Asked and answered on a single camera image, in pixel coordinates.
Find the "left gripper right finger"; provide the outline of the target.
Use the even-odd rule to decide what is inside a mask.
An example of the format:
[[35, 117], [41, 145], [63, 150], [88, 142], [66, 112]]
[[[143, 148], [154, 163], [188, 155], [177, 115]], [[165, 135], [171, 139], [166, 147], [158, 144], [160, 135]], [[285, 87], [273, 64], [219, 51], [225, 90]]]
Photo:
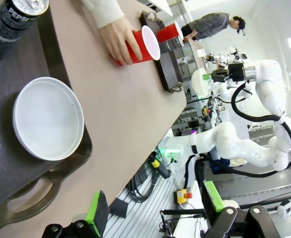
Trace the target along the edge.
[[267, 209], [251, 206], [248, 211], [225, 206], [212, 181], [202, 185], [202, 203], [210, 228], [205, 238], [279, 238]]

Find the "person's right hand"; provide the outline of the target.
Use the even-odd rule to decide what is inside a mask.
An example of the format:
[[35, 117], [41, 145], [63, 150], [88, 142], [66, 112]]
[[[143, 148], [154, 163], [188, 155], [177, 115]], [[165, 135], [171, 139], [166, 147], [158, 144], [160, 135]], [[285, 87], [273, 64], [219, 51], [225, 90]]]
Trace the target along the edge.
[[122, 65], [132, 64], [126, 43], [130, 45], [138, 60], [143, 59], [140, 47], [134, 37], [134, 32], [135, 29], [124, 16], [99, 29], [109, 53], [115, 60], [119, 60]]

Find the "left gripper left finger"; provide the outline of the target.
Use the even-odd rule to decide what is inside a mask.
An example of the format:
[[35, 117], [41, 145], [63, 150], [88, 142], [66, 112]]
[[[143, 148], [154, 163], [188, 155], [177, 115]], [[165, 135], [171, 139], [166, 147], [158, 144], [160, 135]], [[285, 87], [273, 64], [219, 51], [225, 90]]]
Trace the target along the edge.
[[102, 190], [96, 192], [84, 219], [70, 223], [46, 226], [43, 238], [101, 238], [103, 237], [109, 215], [109, 206]]

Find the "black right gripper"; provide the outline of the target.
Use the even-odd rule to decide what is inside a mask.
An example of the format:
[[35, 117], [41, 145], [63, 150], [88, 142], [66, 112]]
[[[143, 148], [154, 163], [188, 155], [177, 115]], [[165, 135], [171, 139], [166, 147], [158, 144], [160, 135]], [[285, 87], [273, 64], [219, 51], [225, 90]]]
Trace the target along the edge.
[[233, 81], [244, 81], [244, 64], [230, 63], [228, 69], [219, 68], [212, 71], [212, 74], [204, 74], [203, 80], [212, 80], [213, 82], [225, 82], [226, 78], [232, 79]]

